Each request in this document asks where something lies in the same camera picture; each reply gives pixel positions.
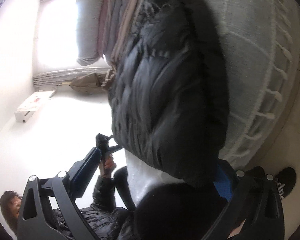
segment window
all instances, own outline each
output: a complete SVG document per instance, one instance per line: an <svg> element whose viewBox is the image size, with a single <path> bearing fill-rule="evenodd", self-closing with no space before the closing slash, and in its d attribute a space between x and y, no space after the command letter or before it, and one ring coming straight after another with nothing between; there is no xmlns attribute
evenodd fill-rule
<svg viewBox="0 0 300 240"><path fill-rule="evenodd" d="M37 64L47 71L76 67L76 0L44 2L38 22Z"/></svg>

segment black shoe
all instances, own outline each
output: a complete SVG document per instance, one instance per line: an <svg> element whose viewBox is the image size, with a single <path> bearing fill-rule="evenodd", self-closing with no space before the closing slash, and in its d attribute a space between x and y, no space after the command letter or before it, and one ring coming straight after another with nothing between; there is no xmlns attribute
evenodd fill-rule
<svg viewBox="0 0 300 240"><path fill-rule="evenodd" d="M260 166L254 167L252 170L246 171L246 174L255 178L263 178L266 175L265 170Z"/></svg>
<svg viewBox="0 0 300 240"><path fill-rule="evenodd" d="M274 177L274 181L277 184L280 198L283 200L291 193L296 184L296 171L292 167L285 168Z"/></svg>

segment black cloth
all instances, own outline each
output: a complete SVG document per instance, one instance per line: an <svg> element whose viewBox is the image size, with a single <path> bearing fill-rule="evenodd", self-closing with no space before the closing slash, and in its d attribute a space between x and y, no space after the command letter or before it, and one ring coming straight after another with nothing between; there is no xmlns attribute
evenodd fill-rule
<svg viewBox="0 0 300 240"><path fill-rule="evenodd" d="M114 185L127 209L129 211L135 211L136 206L132 200L129 190L127 166L118 169L113 176L113 180Z"/></svg>
<svg viewBox="0 0 300 240"><path fill-rule="evenodd" d="M226 138L225 61L203 0L143 0L109 90L115 141L194 187Z"/></svg>
<svg viewBox="0 0 300 240"><path fill-rule="evenodd" d="M124 169L117 175L121 180L124 177L121 175L125 175ZM136 211L131 212L116 208L114 184L113 179L99 176L93 203L80 210L101 239L200 240L227 203L213 184L193 188L182 183L150 191ZM73 237L60 210L55 210L55 214L61 232Z"/></svg>

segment floor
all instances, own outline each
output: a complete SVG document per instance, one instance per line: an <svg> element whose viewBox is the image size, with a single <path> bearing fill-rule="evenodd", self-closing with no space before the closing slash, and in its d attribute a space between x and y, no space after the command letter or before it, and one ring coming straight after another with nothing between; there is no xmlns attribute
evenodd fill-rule
<svg viewBox="0 0 300 240"><path fill-rule="evenodd" d="M300 224L300 67L285 113L251 160L249 167L255 165L264 167L266 172L272 174L288 166L297 171L297 184L291 194L282 201L285 238L288 239Z"/></svg>

